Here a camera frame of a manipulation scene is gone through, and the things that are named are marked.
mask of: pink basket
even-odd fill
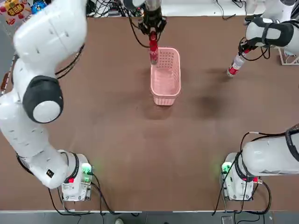
[[[151,66],[150,89],[157,105],[173,105],[181,91],[179,53],[174,48],[159,48],[158,64]]]

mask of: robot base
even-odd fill
[[[233,164],[236,155],[237,153],[230,153],[225,159],[225,162],[221,167],[221,184],[227,175],[229,168]],[[238,176],[235,165],[233,165],[223,185],[224,199],[230,201],[242,201],[244,198],[244,201],[249,201],[252,198],[252,191],[253,181],[246,184],[246,182]]]
[[[88,163],[87,158],[82,154],[76,154],[79,158],[79,171],[70,183],[61,185],[64,201],[90,201],[93,179],[93,167]]]

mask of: table surface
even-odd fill
[[[239,150],[244,133],[277,133],[298,123],[298,68],[282,66],[277,50],[270,60],[248,62],[234,79],[227,77],[244,35],[242,20],[169,18],[160,45],[180,53],[182,91],[167,108],[153,102],[149,55],[128,19],[89,20],[82,57],[60,81],[64,112],[46,127],[56,149],[87,156],[112,209],[213,210],[221,163]],[[22,170],[2,135],[0,144],[0,210],[53,210],[47,189]],[[263,179],[272,210],[299,210],[298,176]],[[260,187],[244,209],[266,204]],[[98,210],[96,194],[75,209]]]

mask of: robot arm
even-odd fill
[[[138,28],[144,35],[149,36],[149,56],[152,64],[158,61],[158,41],[166,26],[166,19],[162,16],[161,0],[122,0],[127,9],[143,6],[143,21]]]
[[[298,55],[299,23],[291,20],[294,5],[295,0],[267,0],[262,15],[246,17],[246,41],[240,51],[276,46]]]
[[[57,151],[42,124],[62,113],[63,95],[55,68],[85,41],[86,1],[55,0],[16,31],[14,47],[19,58],[14,86],[0,97],[0,130],[18,160],[46,187],[62,185],[64,198],[73,201],[85,199],[81,169],[88,161],[81,154]]]

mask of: black cable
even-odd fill
[[[240,42],[239,42],[239,46],[241,46],[241,43],[242,41],[245,39],[245,37],[243,37]],[[265,51],[263,51],[262,47],[261,47],[261,51],[262,51],[262,54],[257,57],[257,58],[254,58],[254,59],[249,59],[249,58],[246,58],[243,54],[240,54],[242,58],[244,58],[246,61],[249,61],[249,62],[253,62],[253,61],[256,61],[258,59],[260,59],[261,57],[264,57],[265,59],[269,59],[270,58],[270,47],[267,47]]]
[[[61,197],[59,188],[57,188],[57,193],[58,193],[58,197],[59,197],[60,203],[61,203],[62,206],[64,207],[65,212],[67,212],[67,213],[69,213],[69,214],[76,215],[76,216],[82,216],[82,215],[90,215],[90,214],[93,214],[93,213],[90,212],[90,211],[89,211],[89,212],[86,212],[86,213],[69,211],[69,210],[67,209],[67,207],[65,206],[64,202],[63,202],[63,196]]]
[[[105,199],[105,197],[104,197],[104,195],[103,195],[103,193],[102,193],[102,191],[100,189],[99,179],[97,178],[97,176],[95,174],[93,174],[93,176],[96,179],[98,186],[95,183],[93,183],[93,182],[92,182],[92,185],[98,190],[101,198],[103,199],[103,202],[104,202],[106,208],[108,209],[108,211],[110,212],[110,214],[112,214],[112,215],[119,215],[120,213],[116,213],[116,212],[114,212],[114,211],[111,210],[111,208],[109,207],[109,205],[108,205],[108,203],[107,203],[107,201],[106,201],[106,199]]]
[[[246,211],[247,213],[250,213],[250,214],[255,214],[255,215],[265,215],[269,210],[270,210],[270,207],[271,207],[271,202],[272,202],[272,195],[271,195],[271,190],[269,188],[269,186],[263,181],[262,185],[264,185],[268,191],[268,195],[269,195],[269,200],[268,200],[268,205],[267,205],[267,208],[264,210],[264,211]]]
[[[224,18],[224,10],[223,10],[222,6],[219,4],[218,0],[216,0],[216,3],[219,5],[219,7],[220,7],[221,10],[222,10],[222,19],[223,19],[223,20],[229,20],[230,18],[233,18],[233,17],[236,16],[236,14],[234,14],[234,15],[230,15],[230,16],[227,17],[227,18]]]
[[[144,47],[144,48],[150,48],[149,46],[146,46],[146,45],[144,45],[143,43],[141,43],[140,40],[138,39],[138,37],[137,37],[137,35],[136,35],[136,32],[135,32],[135,30],[134,30],[134,27],[136,27],[136,28],[138,28],[138,27],[133,23],[132,18],[131,18],[131,16],[130,16],[128,10],[127,10],[127,13],[128,13],[128,18],[129,18],[130,26],[131,26],[131,28],[132,28],[132,31],[133,31],[133,34],[134,34],[135,39],[137,40],[137,42],[138,42],[142,47]]]
[[[78,53],[76,54],[74,60],[68,66],[64,67],[63,69],[61,69],[61,70],[59,70],[58,72],[55,73],[55,76],[56,77],[58,76],[57,79],[63,78],[64,76],[66,76],[74,68],[75,64],[79,60],[79,57],[81,56],[81,53],[84,49],[84,46],[85,46],[85,44],[82,45],[82,47],[79,49]]]
[[[244,200],[245,200],[246,189],[247,189],[247,178],[248,178],[248,174],[246,174],[245,190],[244,190],[244,195],[243,195],[243,199],[242,199],[242,202],[241,202],[241,210],[240,211],[236,211],[234,214],[240,214],[243,211]]]
[[[131,213],[131,215],[134,217],[138,217],[140,215],[140,213],[137,213],[137,214]]]
[[[243,6],[245,5],[245,16],[247,16],[247,10],[246,10],[246,1],[243,1],[243,0],[232,0],[232,2],[238,6],[239,8],[243,8]]]
[[[258,222],[259,220],[260,220],[260,215],[258,215],[258,219],[256,219],[256,220],[240,220],[240,221],[238,221],[236,224],[239,224],[239,223],[241,223],[241,222],[249,222],[249,223],[254,223],[254,222]]]
[[[50,195],[50,198],[51,198],[51,202],[52,202],[53,208],[55,209],[55,211],[56,211],[59,215],[61,215],[61,216],[77,216],[77,215],[73,215],[73,214],[64,214],[64,213],[61,213],[61,212],[56,208],[56,205],[54,204],[54,201],[53,201],[53,197],[52,197],[52,193],[51,193],[50,188],[48,188],[48,191],[49,191],[49,195]]]
[[[34,174],[33,174],[33,173],[32,173],[32,172],[31,172],[31,171],[30,171],[30,170],[23,164],[23,162],[21,161],[19,155],[17,154],[16,156],[17,156],[17,160],[18,160],[20,166],[21,166],[24,170],[26,170],[27,173],[29,173],[29,174],[31,174],[31,175],[34,175]]]

